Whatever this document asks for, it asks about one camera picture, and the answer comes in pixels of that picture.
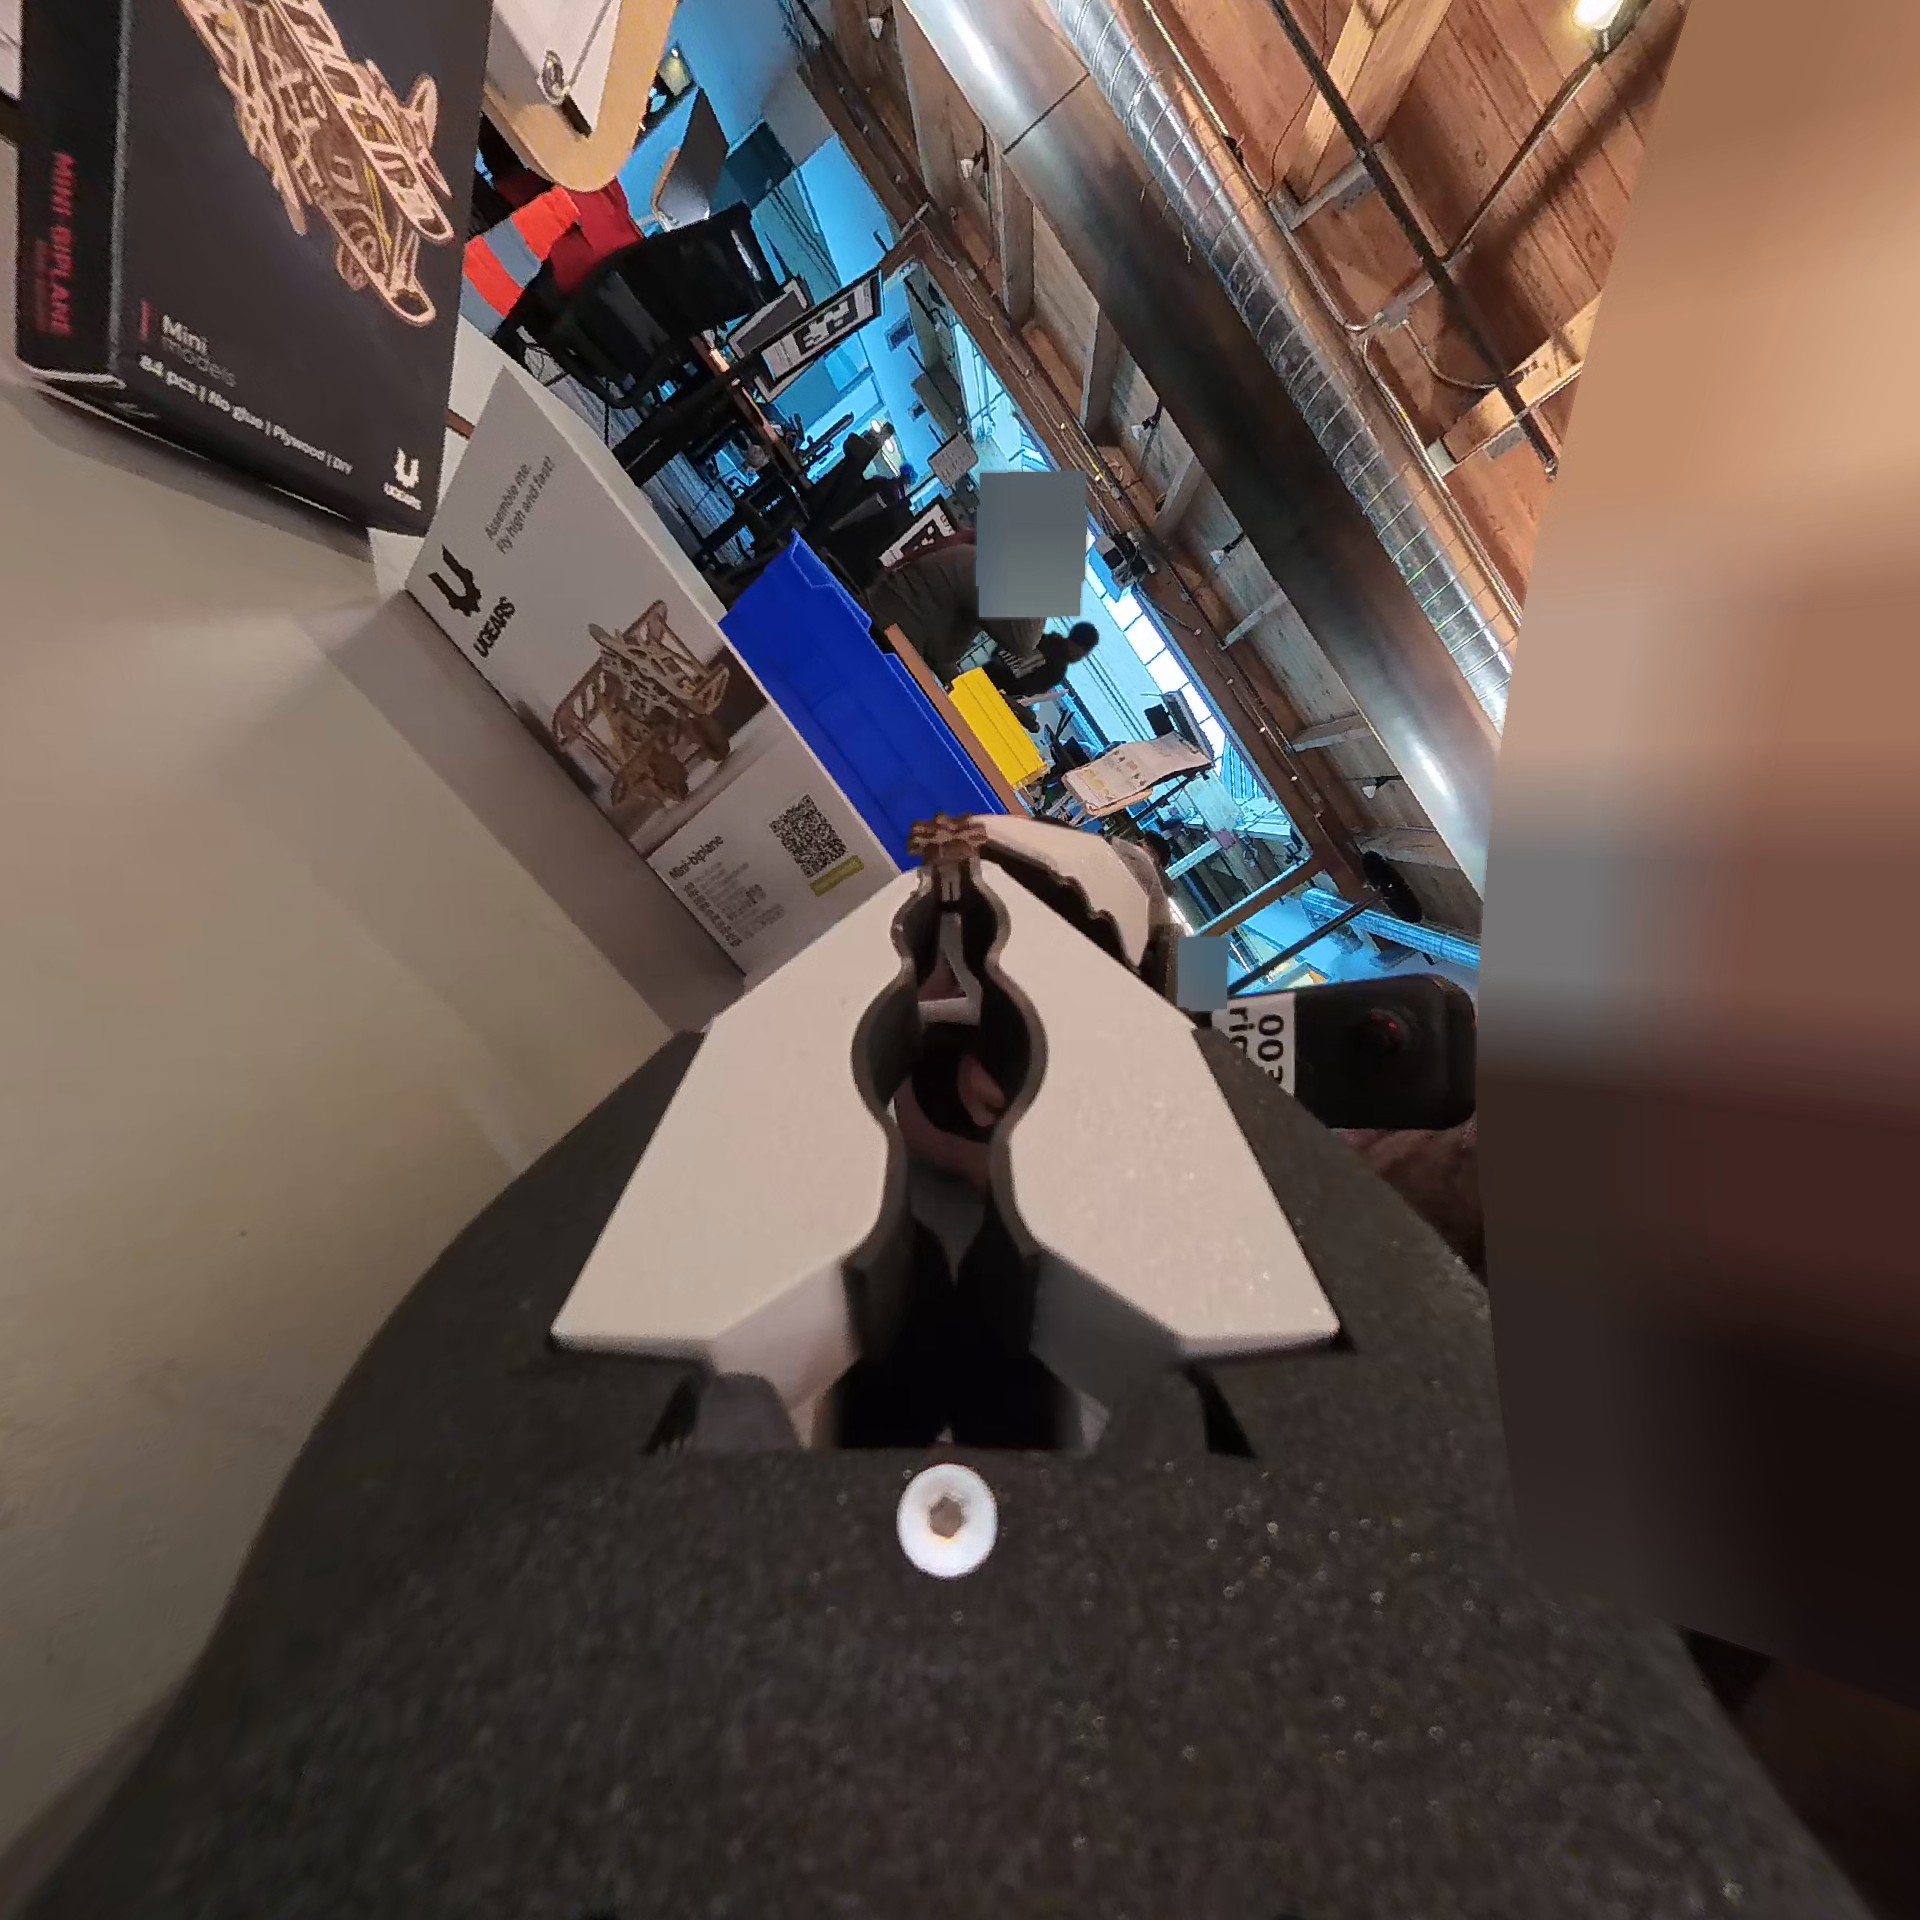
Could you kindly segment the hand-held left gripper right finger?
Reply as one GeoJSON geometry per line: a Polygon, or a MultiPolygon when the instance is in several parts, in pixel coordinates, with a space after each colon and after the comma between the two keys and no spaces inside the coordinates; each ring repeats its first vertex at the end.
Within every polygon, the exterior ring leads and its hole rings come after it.
{"type": "Polygon", "coordinates": [[[1339,1316],[1187,1014],[1007,870],[954,882],[992,916],[979,965],[1028,1036],[992,1201],[1035,1357],[1115,1415],[1190,1365],[1329,1347],[1339,1316]]]}

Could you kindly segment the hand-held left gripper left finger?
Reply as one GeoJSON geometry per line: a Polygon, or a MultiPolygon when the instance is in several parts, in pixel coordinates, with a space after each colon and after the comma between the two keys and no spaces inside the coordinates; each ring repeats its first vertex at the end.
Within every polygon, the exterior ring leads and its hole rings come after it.
{"type": "Polygon", "coordinates": [[[894,1093],[920,1042],[901,875],[706,1026],[552,1319],[567,1353],[762,1380],[807,1447],[843,1447],[846,1378],[884,1357],[913,1272],[894,1093]]]}

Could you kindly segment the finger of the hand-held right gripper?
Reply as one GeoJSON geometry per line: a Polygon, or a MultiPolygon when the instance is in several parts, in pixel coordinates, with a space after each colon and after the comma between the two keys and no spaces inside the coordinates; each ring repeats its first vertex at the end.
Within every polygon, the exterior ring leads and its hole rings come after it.
{"type": "Polygon", "coordinates": [[[1144,986],[1173,993],[1173,902],[1148,851],[1035,817],[974,817],[971,826],[985,860],[1015,877],[1144,986]]]}

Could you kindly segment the grey desk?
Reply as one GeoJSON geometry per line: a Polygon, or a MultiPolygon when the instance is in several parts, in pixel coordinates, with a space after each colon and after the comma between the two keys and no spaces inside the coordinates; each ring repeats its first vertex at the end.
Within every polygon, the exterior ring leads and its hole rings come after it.
{"type": "Polygon", "coordinates": [[[4,1909],[429,1264],[706,936],[368,537],[36,387],[4,147],[4,1909]]]}

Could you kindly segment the yellow plastic bin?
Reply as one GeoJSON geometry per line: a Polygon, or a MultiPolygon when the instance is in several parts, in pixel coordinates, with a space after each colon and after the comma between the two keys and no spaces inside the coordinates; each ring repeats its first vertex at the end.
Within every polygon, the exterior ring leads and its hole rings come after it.
{"type": "Polygon", "coordinates": [[[962,673],[949,686],[949,705],[1008,788],[1023,791],[1047,779],[1049,760],[1036,735],[985,671],[962,673]]]}

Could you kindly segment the blue plastic bin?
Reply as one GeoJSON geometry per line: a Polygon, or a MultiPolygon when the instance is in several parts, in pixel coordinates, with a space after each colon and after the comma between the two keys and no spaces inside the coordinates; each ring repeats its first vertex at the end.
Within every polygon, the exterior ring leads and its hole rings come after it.
{"type": "Polygon", "coordinates": [[[901,857],[910,826],[1007,812],[909,665],[806,542],[788,542],[721,620],[732,655],[800,734],[829,779],[901,857]]]}

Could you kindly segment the white instruction booklet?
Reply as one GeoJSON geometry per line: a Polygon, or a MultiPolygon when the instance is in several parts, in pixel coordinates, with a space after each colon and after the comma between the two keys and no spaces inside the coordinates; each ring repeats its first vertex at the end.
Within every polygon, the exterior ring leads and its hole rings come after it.
{"type": "Polygon", "coordinates": [[[650,503],[514,369],[404,587],[746,986],[900,877],[650,503]]]}

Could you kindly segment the printed tag sign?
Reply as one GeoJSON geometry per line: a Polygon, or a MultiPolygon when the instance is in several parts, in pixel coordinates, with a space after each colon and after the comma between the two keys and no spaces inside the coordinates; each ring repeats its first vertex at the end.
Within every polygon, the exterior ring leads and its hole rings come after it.
{"type": "Polygon", "coordinates": [[[826,303],[812,306],[780,332],[773,332],[758,350],[758,395],[763,404],[775,400],[786,387],[793,387],[813,363],[843,350],[857,329],[880,318],[884,278],[871,270],[866,278],[849,282],[833,292],[826,303]]]}

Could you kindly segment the orange traffic cone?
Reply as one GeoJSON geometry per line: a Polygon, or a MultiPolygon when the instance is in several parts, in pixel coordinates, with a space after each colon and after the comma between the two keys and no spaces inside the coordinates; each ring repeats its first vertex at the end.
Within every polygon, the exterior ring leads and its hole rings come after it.
{"type": "Polygon", "coordinates": [[[571,296],[592,266],[642,240],[620,178],[585,196],[549,187],[467,240],[463,318],[479,328],[502,325],[540,273],[560,296],[571,296]]]}

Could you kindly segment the wooden instruction board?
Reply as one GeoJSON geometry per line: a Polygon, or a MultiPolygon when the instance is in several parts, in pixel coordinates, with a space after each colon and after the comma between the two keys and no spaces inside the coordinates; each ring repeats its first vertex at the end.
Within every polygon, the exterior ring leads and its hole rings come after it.
{"type": "Polygon", "coordinates": [[[534,173],[600,189],[629,162],[680,5],[492,5],[483,113],[534,173]]]}

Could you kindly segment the black model kit box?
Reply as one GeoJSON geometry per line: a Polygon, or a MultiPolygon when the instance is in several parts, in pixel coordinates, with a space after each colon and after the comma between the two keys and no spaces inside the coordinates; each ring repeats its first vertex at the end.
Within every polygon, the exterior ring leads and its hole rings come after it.
{"type": "Polygon", "coordinates": [[[422,537],[491,21],[491,5],[24,5],[17,355],[422,537]]]}

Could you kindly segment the silver ventilation duct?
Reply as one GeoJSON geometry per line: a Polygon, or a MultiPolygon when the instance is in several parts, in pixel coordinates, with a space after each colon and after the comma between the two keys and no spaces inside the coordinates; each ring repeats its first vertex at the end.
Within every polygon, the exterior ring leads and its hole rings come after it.
{"type": "Polygon", "coordinates": [[[1503,734],[1517,602],[1236,156],[1173,35],[1149,5],[1047,5],[1047,12],[1503,734]]]}

